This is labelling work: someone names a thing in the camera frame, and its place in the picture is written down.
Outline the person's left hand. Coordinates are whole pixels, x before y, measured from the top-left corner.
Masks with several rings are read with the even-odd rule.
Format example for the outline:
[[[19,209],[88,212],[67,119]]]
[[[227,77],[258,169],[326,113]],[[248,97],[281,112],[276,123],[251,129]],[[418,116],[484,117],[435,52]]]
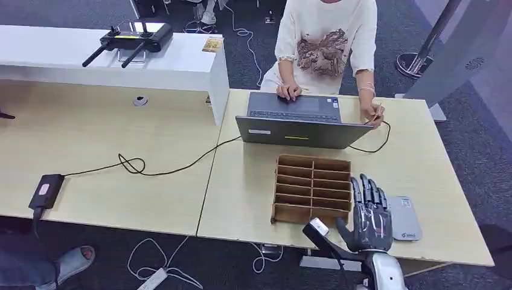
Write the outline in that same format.
[[[360,114],[365,119],[365,124],[373,128],[379,127],[384,121],[385,108],[371,102],[360,103]]]

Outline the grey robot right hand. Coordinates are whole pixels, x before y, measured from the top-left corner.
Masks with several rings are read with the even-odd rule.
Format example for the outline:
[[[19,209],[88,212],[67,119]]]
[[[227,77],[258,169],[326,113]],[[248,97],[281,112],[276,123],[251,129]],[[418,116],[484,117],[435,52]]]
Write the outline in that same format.
[[[384,251],[392,246],[392,216],[385,192],[365,174],[350,178],[353,189],[353,229],[344,220],[336,219],[336,228],[354,253],[359,251]]]

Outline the person's right hand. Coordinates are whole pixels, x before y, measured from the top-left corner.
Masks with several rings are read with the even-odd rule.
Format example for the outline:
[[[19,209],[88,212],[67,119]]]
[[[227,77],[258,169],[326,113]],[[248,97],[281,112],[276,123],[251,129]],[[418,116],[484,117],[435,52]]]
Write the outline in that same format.
[[[302,88],[296,83],[290,85],[278,85],[277,95],[287,102],[294,102],[302,94]]]

